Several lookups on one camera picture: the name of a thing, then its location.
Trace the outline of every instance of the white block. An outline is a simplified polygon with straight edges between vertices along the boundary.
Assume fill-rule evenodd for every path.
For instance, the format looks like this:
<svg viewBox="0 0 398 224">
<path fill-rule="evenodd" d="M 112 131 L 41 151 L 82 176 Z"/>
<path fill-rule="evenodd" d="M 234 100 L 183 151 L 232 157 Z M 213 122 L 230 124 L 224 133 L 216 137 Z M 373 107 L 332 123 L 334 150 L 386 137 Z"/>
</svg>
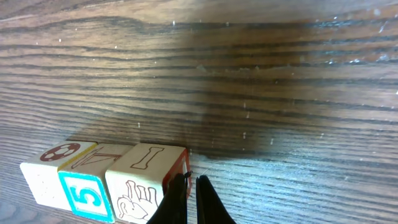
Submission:
<svg viewBox="0 0 398 224">
<path fill-rule="evenodd" d="M 75 215 L 114 223 L 105 172 L 131 148 L 126 145 L 99 144 L 58 172 Z"/>
<path fill-rule="evenodd" d="M 21 171 L 36 202 L 70 210 L 57 172 L 96 145 L 95 142 L 64 141 L 21 163 Z"/>
<path fill-rule="evenodd" d="M 138 144 L 106 171 L 116 217 L 147 223 L 177 173 L 190 170 L 184 147 Z"/>
</svg>

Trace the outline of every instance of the soccer ball picture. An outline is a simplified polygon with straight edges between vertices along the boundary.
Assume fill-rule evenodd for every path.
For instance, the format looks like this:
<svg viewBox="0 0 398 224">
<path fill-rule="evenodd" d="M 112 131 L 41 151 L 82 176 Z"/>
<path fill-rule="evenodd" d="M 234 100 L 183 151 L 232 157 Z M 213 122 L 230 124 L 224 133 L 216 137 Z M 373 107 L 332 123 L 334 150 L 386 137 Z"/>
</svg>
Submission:
<svg viewBox="0 0 398 224">
<path fill-rule="evenodd" d="M 76 152 L 80 148 L 80 144 L 78 143 L 69 143 L 63 144 L 61 146 L 57 146 L 53 149 L 48 150 L 47 152 L 43 153 L 40 157 L 41 161 L 56 161 L 58 159 L 62 159 L 67 157 L 74 152 Z"/>
</svg>

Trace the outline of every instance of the wood grain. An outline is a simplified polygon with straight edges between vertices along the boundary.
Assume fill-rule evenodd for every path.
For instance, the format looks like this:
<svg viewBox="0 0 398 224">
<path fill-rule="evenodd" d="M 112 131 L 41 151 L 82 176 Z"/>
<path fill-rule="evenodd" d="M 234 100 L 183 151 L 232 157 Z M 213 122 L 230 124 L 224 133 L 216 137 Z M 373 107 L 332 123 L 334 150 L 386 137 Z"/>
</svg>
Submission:
<svg viewBox="0 0 398 224">
<path fill-rule="evenodd" d="M 234 3 L 0 1 L 0 222 L 91 222 L 19 169 L 73 139 L 187 146 L 238 223 L 396 223 L 397 1 Z"/>
</svg>

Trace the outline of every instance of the block face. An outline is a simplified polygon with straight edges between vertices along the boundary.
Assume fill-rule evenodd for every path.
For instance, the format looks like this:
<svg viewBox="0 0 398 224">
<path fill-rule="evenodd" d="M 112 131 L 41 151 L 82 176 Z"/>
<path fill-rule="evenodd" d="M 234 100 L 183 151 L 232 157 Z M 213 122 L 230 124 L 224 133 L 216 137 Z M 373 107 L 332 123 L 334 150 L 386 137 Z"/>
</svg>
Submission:
<svg viewBox="0 0 398 224">
<path fill-rule="evenodd" d="M 64 141 L 54 145 L 51 149 L 45 150 L 43 153 L 38 153 L 26 162 L 34 164 L 43 164 L 46 166 L 55 166 L 60 169 L 81 156 L 86 150 L 95 147 L 95 142 L 79 142 L 79 141 Z"/>
<path fill-rule="evenodd" d="M 145 175 L 155 182 L 162 181 L 184 150 L 184 147 L 178 146 L 140 143 L 108 170 Z"/>
<path fill-rule="evenodd" d="M 153 216 L 163 199 L 161 183 L 144 177 L 106 173 L 116 218 L 145 224 Z"/>
<path fill-rule="evenodd" d="M 54 208 L 71 210 L 58 178 L 58 170 L 79 155 L 95 147 L 95 142 L 60 142 L 20 164 L 36 202 Z"/>
<path fill-rule="evenodd" d="M 105 172 L 108 167 L 132 148 L 133 146 L 129 145 L 99 144 L 62 170 L 105 178 Z"/>
<path fill-rule="evenodd" d="M 106 171 L 116 218 L 145 224 L 174 175 L 188 170 L 184 147 L 138 144 Z"/>
<path fill-rule="evenodd" d="M 59 179 L 75 215 L 114 223 L 114 214 L 101 178 L 60 171 Z"/>
<path fill-rule="evenodd" d="M 174 165 L 170 168 L 166 176 L 163 178 L 163 192 L 166 194 L 166 190 L 169 188 L 170 181 L 175 177 L 176 174 L 186 174 L 191 170 L 188 151 L 185 149 L 180 157 L 175 161 Z M 187 196 L 190 195 L 192 187 L 192 178 L 188 178 L 188 186 L 187 186 Z"/>
</svg>

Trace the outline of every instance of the toy block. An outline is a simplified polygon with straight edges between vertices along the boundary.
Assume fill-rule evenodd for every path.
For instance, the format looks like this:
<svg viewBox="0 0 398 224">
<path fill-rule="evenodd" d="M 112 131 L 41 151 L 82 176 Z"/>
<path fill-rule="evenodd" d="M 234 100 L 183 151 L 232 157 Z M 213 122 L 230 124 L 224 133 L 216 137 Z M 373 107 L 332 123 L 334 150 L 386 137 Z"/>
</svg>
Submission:
<svg viewBox="0 0 398 224">
<path fill-rule="evenodd" d="M 116 217 L 147 223 L 161 203 L 170 181 L 190 170 L 184 147 L 138 144 L 105 174 Z M 191 179 L 188 180 L 190 192 Z"/>
<path fill-rule="evenodd" d="M 75 215 L 114 223 L 115 217 L 105 181 L 109 166 L 133 146 L 99 144 L 58 172 Z"/>
<path fill-rule="evenodd" d="M 21 163 L 21 171 L 36 202 L 71 210 L 58 178 L 58 171 L 96 145 L 95 142 L 64 141 Z"/>
</svg>

